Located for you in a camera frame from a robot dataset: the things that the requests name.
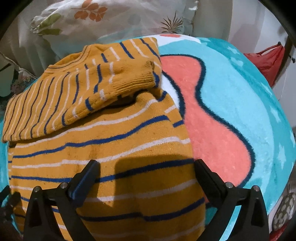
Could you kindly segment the white bird print cushion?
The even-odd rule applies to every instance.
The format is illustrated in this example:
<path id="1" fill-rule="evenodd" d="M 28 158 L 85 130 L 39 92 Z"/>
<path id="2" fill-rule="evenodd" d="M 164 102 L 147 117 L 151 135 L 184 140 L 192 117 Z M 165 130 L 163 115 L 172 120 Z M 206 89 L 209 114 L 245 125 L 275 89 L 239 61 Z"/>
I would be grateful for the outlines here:
<path id="1" fill-rule="evenodd" d="M 1 97 L 23 92 L 37 77 L 1 53 Z"/>

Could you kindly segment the yellow striped knit sweater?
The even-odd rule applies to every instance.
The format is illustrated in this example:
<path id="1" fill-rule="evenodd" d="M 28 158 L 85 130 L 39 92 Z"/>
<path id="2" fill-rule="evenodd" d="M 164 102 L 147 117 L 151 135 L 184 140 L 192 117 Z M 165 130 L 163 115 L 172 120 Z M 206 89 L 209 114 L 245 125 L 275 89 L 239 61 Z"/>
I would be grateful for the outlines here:
<path id="1" fill-rule="evenodd" d="M 20 231 L 36 186 L 56 188 L 100 164 L 79 217 L 96 240 L 197 240 L 205 199 L 190 139 L 161 89 L 156 38 L 93 44 L 49 66 L 6 106 Z"/>

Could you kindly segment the white floral leaf pillow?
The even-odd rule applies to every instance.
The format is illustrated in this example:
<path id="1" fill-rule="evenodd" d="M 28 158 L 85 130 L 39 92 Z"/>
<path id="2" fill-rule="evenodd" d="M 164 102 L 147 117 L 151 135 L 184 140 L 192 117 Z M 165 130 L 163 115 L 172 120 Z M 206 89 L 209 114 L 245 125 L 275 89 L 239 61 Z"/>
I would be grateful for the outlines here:
<path id="1" fill-rule="evenodd" d="M 31 22 L 63 58 L 86 45 L 157 34 L 191 35 L 198 1 L 60 1 Z"/>

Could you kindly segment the red plastic bag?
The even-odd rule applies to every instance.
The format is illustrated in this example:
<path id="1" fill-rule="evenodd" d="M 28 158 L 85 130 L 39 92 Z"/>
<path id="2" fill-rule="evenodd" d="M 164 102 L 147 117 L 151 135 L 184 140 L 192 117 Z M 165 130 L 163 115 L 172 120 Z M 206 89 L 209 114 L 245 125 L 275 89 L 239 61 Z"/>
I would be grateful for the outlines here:
<path id="1" fill-rule="evenodd" d="M 285 47 L 281 42 L 257 53 L 244 53 L 244 56 L 252 62 L 265 77 L 270 87 L 275 85 L 284 55 Z"/>

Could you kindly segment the turquoise cartoon fleece blanket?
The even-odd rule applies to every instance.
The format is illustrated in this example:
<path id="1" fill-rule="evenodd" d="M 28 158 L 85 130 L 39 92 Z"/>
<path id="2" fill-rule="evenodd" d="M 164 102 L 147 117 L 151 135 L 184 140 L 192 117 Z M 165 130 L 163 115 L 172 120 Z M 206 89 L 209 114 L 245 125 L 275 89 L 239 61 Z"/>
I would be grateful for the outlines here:
<path id="1" fill-rule="evenodd" d="M 183 118 L 194 162 L 203 160 L 235 187 L 259 186 L 266 210 L 272 210 L 295 163 L 295 138 L 267 80 L 224 40 L 177 34 L 146 37 L 157 40 L 161 89 L 170 95 Z M 7 169 L 8 147 L 1 139 Z M 11 191 L 20 196 L 14 206 L 13 228 L 23 240 L 15 217 L 21 195 Z M 58 208 L 52 208 L 64 240 L 73 240 Z"/>

